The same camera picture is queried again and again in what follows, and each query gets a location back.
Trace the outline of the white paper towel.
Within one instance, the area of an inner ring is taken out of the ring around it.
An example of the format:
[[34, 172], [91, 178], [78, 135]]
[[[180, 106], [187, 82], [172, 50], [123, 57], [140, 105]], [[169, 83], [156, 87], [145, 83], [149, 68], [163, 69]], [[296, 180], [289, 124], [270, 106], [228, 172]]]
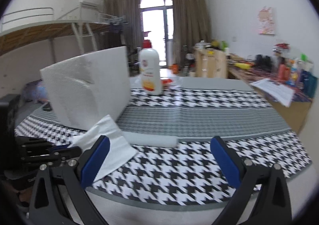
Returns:
[[138, 153], [138, 151], [125, 139], [122, 131], [110, 115], [100, 119], [99, 122], [86, 133], [73, 136], [70, 139], [70, 146], [79, 146], [83, 151], [88, 150], [102, 135], [110, 140], [110, 146], [93, 182], [101, 180], [111, 172], [123, 166]]

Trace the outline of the white foam stick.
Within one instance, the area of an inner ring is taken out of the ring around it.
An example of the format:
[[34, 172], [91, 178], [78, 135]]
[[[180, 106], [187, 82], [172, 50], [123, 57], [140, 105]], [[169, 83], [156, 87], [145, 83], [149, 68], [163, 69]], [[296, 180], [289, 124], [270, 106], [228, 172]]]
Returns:
[[123, 136], [132, 145], [174, 148], [178, 144], [176, 136], [141, 134], [123, 131]]

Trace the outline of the blue plaid quilt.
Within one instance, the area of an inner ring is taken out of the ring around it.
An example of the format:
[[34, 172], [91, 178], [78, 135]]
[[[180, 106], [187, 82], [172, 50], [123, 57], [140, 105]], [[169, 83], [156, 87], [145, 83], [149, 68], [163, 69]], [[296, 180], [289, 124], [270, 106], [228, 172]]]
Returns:
[[22, 89], [22, 99], [24, 102], [46, 103], [48, 93], [43, 80], [36, 80], [25, 84]]

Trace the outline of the white styrofoam box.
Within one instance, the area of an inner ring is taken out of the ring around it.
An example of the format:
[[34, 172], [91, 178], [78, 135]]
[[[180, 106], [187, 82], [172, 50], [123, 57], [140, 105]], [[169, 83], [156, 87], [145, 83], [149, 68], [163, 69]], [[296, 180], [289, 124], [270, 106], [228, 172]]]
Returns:
[[83, 54], [40, 70], [57, 120], [89, 130], [110, 115], [117, 120], [130, 101], [126, 47]]

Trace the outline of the houndstooth table mat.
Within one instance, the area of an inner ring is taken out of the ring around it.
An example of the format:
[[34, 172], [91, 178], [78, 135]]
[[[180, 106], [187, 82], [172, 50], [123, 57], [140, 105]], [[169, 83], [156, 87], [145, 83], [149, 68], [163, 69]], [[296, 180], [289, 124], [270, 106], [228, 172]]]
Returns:
[[88, 188], [95, 195], [178, 207], [226, 202], [234, 189], [210, 152], [214, 136], [256, 165], [279, 164], [288, 180], [312, 166], [298, 135], [244, 82], [182, 78], [158, 96], [131, 84], [117, 127], [136, 153]]

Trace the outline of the printed paper sheet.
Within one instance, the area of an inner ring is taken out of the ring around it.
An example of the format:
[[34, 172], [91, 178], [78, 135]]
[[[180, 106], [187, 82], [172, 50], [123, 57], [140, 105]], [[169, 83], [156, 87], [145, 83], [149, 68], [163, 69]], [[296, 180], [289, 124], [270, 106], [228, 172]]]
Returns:
[[289, 108], [294, 97], [295, 91], [286, 85], [266, 78], [250, 83], [275, 98], [281, 105]]

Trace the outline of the long cluttered wooden desk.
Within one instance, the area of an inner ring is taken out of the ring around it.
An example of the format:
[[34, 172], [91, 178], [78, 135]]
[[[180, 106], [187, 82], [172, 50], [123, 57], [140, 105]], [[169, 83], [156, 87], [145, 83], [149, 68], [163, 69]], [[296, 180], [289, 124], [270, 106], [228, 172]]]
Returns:
[[280, 114], [293, 131], [299, 134], [312, 106], [312, 98], [296, 87], [279, 80], [275, 73], [268, 73], [254, 66], [252, 59], [230, 54], [229, 77], [247, 83], [262, 95]]

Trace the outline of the yellow object on desk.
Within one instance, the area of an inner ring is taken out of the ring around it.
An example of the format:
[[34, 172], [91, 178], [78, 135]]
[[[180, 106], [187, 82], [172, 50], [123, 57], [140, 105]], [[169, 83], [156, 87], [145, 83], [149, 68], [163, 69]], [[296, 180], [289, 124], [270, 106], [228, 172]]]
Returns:
[[243, 70], [249, 70], [252, 67], [252, 65], [250, 65], [249, 63], [240, 63], [240, 62], [235, 63], [234, 66]]

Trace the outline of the wooden desk with drawers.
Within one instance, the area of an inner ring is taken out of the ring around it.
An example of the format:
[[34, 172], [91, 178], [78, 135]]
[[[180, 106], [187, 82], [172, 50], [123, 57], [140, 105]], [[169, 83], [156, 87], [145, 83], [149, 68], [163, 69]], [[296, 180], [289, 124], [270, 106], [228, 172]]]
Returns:
[[199, 78], [228, 78], [226, 53], [216, 49], [194, 49], [195, 75]]

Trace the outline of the metal bunk bed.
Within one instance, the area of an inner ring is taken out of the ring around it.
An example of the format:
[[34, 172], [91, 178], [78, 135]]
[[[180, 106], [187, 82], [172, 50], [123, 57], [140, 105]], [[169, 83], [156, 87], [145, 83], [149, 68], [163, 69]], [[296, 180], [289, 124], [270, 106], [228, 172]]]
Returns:
[[84, 54], [84, 39], [90, 38], [98, 50], [96, 35], [109, 30], [118, 18], [105, 14], [99, 7], [82, 6], [55, 17], [52, 7], [22, 9], [1, 17], [1, 55], [43, 40], [74, 36], [80, 53]]

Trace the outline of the orange plastic bag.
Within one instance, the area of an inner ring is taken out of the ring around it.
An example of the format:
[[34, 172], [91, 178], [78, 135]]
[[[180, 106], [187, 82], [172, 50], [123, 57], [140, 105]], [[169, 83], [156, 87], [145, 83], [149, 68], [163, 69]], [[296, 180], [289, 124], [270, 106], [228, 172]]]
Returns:
[[168, 88], [179, 86], [179, 78], [175, 77], [175, 76], [170, 77], [170, 78], [163, 77], [163, 78], [160, 78], [160, 80], [161, 80], [161, 84], [162, 84], [163, 89], [168, 89]]

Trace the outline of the white lotion pump bottle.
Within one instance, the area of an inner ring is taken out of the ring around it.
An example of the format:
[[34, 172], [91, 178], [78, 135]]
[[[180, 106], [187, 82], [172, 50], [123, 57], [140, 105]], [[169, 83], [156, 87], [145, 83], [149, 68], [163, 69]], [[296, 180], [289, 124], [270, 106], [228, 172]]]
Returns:
[[160, 95], [162, 82], [160, 79], [160, 58], [152, 48], [150, 40], [144, 40], [139, 52], [141, 85], [144, 91], [151, 95]]

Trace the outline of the white air conditioner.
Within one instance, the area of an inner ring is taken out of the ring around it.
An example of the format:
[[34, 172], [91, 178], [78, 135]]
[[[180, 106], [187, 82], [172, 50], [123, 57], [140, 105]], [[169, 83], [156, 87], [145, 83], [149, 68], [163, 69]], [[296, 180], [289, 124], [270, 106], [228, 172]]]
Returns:
[[78, 0], [82, 6], [89, 6], [97, 8], [99, 6], [98, 0]]

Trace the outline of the brown right curtain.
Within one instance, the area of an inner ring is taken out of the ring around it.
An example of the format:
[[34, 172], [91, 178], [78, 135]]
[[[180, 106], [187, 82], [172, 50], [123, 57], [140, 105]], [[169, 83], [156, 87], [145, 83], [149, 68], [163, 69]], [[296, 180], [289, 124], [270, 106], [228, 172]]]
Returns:
[[211, 22], [206, 0], [172, 0], [174, 33], [173, 62], [183, 68], [186, 52], [200, 41], [211, 40]]

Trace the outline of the brown curtain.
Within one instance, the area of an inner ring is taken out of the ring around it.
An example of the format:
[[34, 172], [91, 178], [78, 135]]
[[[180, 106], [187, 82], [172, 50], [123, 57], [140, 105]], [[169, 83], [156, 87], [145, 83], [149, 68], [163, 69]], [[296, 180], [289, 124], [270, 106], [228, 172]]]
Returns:
[[118, 18], [104, 34], [106, 48], [126, 46], [132, 52], [142, 46], [140, 3], [141, 0], [104, 0], [104, 13]]
[[172, 0], [174, 33], [173, 62], [183, 68], [186, 52], [200, 41], [211, 40], [211, 22], [206, 0]]

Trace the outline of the brown left curtain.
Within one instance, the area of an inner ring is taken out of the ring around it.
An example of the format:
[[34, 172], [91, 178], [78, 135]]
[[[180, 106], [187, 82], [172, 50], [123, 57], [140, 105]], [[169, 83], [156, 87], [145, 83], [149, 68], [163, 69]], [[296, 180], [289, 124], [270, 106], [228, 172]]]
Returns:
[[104, 0], [104, 13], [118, 18], [104, 34], [106, 48], [126, 46], [132, 52], [142, 46], [140, 3], [141, 0]]

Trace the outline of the glass balcony door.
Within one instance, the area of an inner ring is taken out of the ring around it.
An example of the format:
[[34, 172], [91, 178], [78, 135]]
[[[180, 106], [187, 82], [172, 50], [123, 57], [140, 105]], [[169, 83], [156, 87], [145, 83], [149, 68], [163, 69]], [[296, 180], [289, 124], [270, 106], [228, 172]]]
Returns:
[[172, 65], [174, 16], [172, 0], [141, 0], [144, 38], [150, 40], [159, 54], [159, 66]]

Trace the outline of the anime wall picture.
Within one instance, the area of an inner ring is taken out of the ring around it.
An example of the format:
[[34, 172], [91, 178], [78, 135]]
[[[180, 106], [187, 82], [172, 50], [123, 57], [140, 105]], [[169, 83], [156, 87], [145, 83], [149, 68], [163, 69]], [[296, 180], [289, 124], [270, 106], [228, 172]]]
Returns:
[[260, 35], [275, 35], [276, 22], [275, 13], [272, 7], [264, 6], [257, 15], [258, 32]]

